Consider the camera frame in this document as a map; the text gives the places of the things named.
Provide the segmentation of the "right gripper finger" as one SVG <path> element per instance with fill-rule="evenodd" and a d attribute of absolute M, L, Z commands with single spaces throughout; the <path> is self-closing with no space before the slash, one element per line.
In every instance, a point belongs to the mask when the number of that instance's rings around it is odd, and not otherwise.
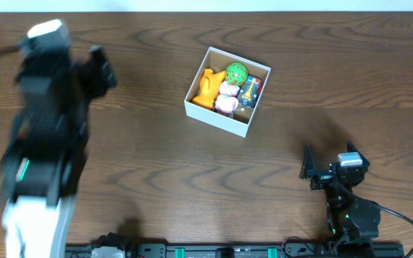
<path fill-rule="evenodd" d="M 348 153 L 360 153 L 351 140 L 347 140 L 346 147 Z"/>
<path fill-rule="evenodd" d="M 313 157 L 311 154 L 310 146 L 305 145 L 305 150 L 303 154 L 303 162 L 300 168 L 300 179 L 312 178 L 316 174 L 316 169 L 313 163 Z"/>

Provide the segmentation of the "red grey toy car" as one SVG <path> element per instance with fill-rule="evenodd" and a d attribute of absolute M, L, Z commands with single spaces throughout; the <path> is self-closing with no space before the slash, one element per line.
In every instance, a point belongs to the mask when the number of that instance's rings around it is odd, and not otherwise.
<path fill-rule="evenodd" d="M 259 77 L 249 75 L 241 86 L 237 99 L 240 105 L 248 108 L 254 108 L 257 104 L 258 97 L 263 88 L 264 81 Z"/>

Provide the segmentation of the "white pink chicken toy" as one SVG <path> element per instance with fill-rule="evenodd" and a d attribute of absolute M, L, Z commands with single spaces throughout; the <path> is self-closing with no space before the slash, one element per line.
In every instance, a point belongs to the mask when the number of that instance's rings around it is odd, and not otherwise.
<path fill-rule="evenodd" d="M 237 109 L 239 86 L 223 81 L 219 86 L 219 95 L 214 101 L 214 109 L 223 115 L 228 115 Z"/>

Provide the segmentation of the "orange rubber animal toy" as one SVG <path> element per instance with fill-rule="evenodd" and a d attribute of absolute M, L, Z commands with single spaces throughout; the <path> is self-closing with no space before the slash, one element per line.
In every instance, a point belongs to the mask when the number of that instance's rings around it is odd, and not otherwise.
<path fill-rule="evenodd" d="M 200 79 L 199 94 L 192 99 L 195 105 L 212 110 L 215 99 L 219 94 L 219 87 L 225 78 L 225 71 L 214 73 L 212 69 L 205 69 Z"/>

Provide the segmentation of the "green number ball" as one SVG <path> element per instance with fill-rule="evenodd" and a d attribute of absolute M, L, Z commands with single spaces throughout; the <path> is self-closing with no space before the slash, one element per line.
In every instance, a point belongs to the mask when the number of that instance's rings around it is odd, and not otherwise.
<path fill-rule="evenodd" d="M 225 80 L 229 85 L 241 87 L 247 80 L 248 69 L 241 62 L 230 63 L 225 70 Z"/>

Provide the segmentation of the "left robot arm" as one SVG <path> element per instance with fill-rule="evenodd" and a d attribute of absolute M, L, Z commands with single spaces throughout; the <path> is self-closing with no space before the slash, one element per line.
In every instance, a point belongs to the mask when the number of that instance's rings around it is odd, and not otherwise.
<path fill-rule="evenodd" d="M 15 82 L 24 107 L 1 158 L 8 257 L 63 257 L 87 162 L 90 103 L 117 84 L 105 49 L 75 62 L 68 42 L 30 39 Z"/>

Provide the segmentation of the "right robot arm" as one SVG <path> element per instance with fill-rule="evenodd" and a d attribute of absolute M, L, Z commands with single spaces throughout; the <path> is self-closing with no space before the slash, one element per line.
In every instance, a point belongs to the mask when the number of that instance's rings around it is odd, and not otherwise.
<path fill-rule="evenodd" d="M 312 191 L 324 191 L 328 228 L 333 233 L 316 246 L 315 254 L 374 256 L 372 239 L 379 235 L 380 209 L 374 207 L 374 202 L 362 201 L 352 193 L 352 188 L 364 180 L 369 166 L 351 141 L 347 142 L 347 151 L 338 154 L 338 160 L 325 170 L 315 167 L 310 147 L 305 147 L 299 178 L 308 179 Z"/>

